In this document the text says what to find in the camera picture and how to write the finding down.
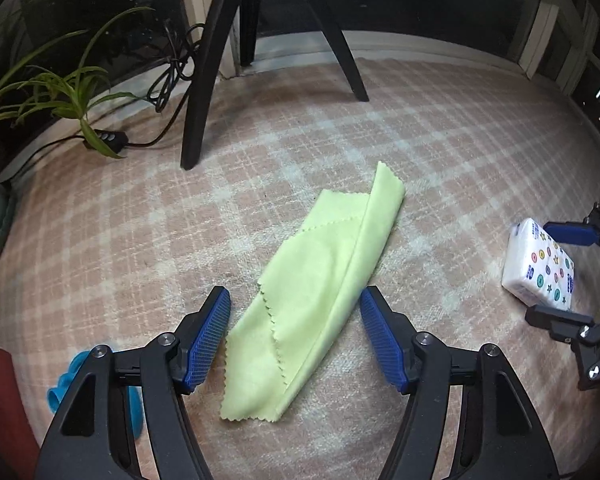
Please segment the small spider plant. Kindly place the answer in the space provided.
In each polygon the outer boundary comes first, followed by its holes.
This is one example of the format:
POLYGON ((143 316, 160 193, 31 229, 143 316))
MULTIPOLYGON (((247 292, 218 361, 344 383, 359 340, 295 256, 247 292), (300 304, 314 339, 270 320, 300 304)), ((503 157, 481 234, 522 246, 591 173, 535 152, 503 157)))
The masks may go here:
POLYGON ((97 99, 95 96, 97 87, 100 84, 110 83, 108 70, 100 66, 88 65, 86 61, 96 42, 105 35, 111 25, 128 15, 151 10, 150 6, 133 6, 106 21, 86 44, 78 67, 66 76, 60 76, 43 66, 35 65, 33 60, 58 44, 84 35, 86 33, 84 29, 66 32, 20 58, 0 79, 0 99, 9 92, 25 88, 31 90, 31 95, 20 104, 0 106, 0 122, 12 119, 17 124, 21 124, 28 116, 39 110, 47 110, 54 117, 77 122, 83 140, 93 150, 106 157, 119 159, 121 156, 97 135, 88 119, 88 113, 102 103, 118 99, 134 100, 136 95, 129 91, 119 91, 110 92, 97 99))

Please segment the Vinda tissue pack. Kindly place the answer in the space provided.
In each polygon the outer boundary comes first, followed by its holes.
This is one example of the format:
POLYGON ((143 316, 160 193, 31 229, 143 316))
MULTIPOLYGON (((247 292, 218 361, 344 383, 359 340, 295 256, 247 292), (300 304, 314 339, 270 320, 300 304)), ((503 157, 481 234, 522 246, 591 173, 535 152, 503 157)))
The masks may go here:
POLYGON ((510 230, 501 285, 527 307, 570 311, 574 263, 538 222, 525 218, 510 230))

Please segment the dark red box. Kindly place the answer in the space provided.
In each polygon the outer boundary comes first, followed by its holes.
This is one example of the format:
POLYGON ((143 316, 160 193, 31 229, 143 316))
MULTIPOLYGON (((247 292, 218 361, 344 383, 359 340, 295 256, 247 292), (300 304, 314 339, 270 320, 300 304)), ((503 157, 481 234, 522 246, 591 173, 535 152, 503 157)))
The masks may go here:
POLYGON ((0 348, 0 479, 32 479, 39 452, 23 408, 12 356, 0 348))

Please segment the yellow-green microfiber cloth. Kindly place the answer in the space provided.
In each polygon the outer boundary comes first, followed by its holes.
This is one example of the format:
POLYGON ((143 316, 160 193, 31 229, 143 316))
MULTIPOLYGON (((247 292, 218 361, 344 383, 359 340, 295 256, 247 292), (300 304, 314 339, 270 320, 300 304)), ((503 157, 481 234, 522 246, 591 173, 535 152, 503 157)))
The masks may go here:
POLYGON ((283 416, 374 274, 404 195, 404 184, 383 162, 370 192, 320 193, 226 336, 222 419, 283 416))

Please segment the black tripod stand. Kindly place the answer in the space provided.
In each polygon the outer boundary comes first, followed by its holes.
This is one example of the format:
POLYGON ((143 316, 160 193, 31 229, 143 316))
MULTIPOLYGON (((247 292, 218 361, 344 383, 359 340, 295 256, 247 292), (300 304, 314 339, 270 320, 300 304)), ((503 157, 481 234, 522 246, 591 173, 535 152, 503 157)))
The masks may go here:
MULTIPOLYGON (((310 7, 354 96, 367 102, 370 98, 358 66, 327 0, 303 1, 310 7)), ((188 102, 181 149, 181 168, 184 170, 193 169, 199 162, 215 78, 234 21, 239 22, 240 65, 248 67, 254 61, 260 5, 261 0, 211 0, 201 44, 194 57, 193 80, 186 91, 188 102)))

